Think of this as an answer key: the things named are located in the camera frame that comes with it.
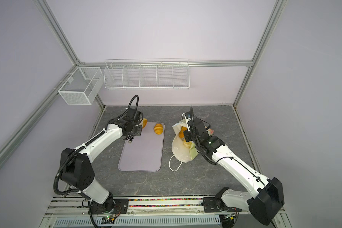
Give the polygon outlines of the yellow twisted bread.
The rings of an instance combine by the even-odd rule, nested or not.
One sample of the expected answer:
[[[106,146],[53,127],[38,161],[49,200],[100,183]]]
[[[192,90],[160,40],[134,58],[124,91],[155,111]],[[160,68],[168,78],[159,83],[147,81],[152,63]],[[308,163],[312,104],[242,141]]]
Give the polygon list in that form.
[[[145,126],[147,125],[147,122],[148,120],[146,118],[143,118],[142,123],[141,123],[142,128],[145,128]]]
[[[154,126],[154,132],[157,134],[157,135],[161,135],[164,131],[164,127],[161,123],[157,123],[155,124]]]

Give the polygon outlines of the floral paper bag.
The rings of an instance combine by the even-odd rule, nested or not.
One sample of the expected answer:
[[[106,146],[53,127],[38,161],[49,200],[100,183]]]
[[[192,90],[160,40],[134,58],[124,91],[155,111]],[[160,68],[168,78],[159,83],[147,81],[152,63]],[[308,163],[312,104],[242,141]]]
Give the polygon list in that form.
[[[186,142],[186,139],[183,133],[183,131],[185,130],[187,131],[189,129],[187,127],[188,120],[189,118],[187,118],[186,114],[183,113],[181,115],[181,120],[172,126],[173,131],[175,133],[175,137],[172,143],[173,155],[169,160],[169,168],[173,172],[178,171],[183,163],[188,163],[192,161],[198,155],[198,152],[195,148],[195,143],[193,143],[192,141]],[[175,158],[178,161],[180,161],[180,165],[175,170],[171,168],[172,158]]]

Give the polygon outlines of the long golden pastry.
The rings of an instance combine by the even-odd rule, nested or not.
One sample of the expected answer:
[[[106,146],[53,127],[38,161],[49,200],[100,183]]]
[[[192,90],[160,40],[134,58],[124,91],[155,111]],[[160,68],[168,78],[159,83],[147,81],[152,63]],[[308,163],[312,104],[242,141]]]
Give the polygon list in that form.
[[[185,139],[185,136],[184,136],[184,132],[187,132],[188,131],[188,128],[187,127],[184,127],[184,126],[182,126],[181,127],[181,129],[180,129],[180,132],[179,132],[179,137],[181,138],[181,139]]]

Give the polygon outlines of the round sesame bun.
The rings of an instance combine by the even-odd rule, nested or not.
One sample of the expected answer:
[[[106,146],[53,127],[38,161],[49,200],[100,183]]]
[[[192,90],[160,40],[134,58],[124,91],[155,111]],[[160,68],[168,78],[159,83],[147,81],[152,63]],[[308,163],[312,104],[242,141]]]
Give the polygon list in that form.
[[[191,148],[192,142],[183,141],[183,145],[184,145],[186,148]]]

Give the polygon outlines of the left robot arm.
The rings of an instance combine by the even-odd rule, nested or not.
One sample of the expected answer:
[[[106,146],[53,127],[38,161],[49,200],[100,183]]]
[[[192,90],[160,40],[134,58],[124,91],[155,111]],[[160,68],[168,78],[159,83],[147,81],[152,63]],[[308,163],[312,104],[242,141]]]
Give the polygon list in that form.
[[[89,141],[74,149],[64,149],[53,182],[54,193],[61,196],[76,192],[110,211],[115,205],[113,195],[96,180],[92,163],[118,139],[124,137],[125,140],[133,140],[134,137],[140,136],[142,121],[143,113],[138,111],[132,117],[111,119],[107,127]]]

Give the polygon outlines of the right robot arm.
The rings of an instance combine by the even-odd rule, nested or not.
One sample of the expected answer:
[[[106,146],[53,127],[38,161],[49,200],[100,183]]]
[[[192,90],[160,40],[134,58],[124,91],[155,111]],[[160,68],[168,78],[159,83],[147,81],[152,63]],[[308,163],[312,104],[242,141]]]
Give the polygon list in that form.
[[[212,165],[220,165],[234,176],[246,189],[245,192],[222,188],[214,198],[213,207],[220,211],[239,209],[248,211],[261,224],[269,225],[285,204],[283,184],[277,178],[268,178],[244,161],[217,136],[209,135],[205,121],[186,114],[187,142],[193,142],[195,149]]]

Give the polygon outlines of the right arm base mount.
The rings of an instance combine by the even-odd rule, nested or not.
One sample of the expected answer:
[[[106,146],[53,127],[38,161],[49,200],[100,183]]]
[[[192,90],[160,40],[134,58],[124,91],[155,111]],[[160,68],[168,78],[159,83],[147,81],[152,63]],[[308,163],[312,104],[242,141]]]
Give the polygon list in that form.
[[[242,212],[239,208],[229,208],[220,199],[216,197],[204,197],[202,198],[201,205],[206,213],[217,213],[217,212]]]

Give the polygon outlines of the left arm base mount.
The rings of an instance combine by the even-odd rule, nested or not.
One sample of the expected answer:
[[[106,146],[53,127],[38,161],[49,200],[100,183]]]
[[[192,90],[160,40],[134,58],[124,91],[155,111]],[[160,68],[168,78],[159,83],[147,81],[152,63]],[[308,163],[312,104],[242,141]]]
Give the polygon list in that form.
[[[104,204],[91,202],[90,211],[92,214],[126,214],[129,205],[129,199],[120,198],[106,201]]]

